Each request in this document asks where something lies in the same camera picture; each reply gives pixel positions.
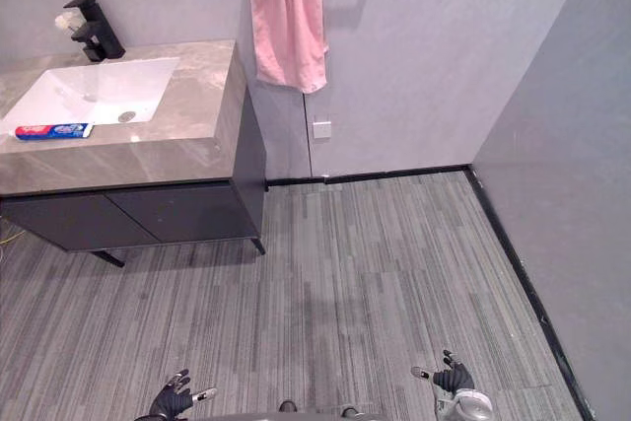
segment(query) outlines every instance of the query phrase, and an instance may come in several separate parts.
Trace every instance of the sink drain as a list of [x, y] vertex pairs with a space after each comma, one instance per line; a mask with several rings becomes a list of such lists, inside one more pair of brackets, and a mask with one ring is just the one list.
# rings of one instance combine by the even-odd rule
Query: sink drain
[[120, 123], [125, 123], [128, 122], [129, 120], [131, 120], [132, 118], [134, 118], [136, 116], [136, 112], [134, 111], [127, 111], [127, 112], [123, 112], [121, 115], [118, 116], [118, 121]]

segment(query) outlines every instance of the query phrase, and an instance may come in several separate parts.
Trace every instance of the wall outlet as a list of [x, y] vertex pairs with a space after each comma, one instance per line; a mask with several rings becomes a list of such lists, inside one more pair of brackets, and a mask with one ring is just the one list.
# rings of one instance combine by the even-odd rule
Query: wall outlet
[[314, 122], [314, 138], [331, 138], [331, 122]]

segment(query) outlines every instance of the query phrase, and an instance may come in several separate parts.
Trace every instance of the white sink basin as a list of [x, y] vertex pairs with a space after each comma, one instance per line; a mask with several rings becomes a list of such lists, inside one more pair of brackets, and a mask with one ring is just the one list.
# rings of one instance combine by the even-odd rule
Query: white sink basin
[[179, 58], [49, 69], [5, 115], [0, 131], [20, 125], [146, 122]]

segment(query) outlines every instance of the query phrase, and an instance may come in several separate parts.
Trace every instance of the pink towel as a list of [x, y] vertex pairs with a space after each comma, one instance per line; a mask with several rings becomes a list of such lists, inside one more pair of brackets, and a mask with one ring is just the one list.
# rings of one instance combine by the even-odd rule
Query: pink towel
[[322, 0], [251, 0], [257, 78], [312, 93], [326, 84]]

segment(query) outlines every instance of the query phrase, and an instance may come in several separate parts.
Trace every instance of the red and blue toothpaste tube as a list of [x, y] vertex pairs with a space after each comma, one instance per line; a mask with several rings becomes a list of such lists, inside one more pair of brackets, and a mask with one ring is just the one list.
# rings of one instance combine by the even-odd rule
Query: red and blue toothpaste tube
[[92, 123], [59, 123], [57, 125], [25, 125], [16, 128], [20, 140], [50, 140], [56, 138], [88, 138]]

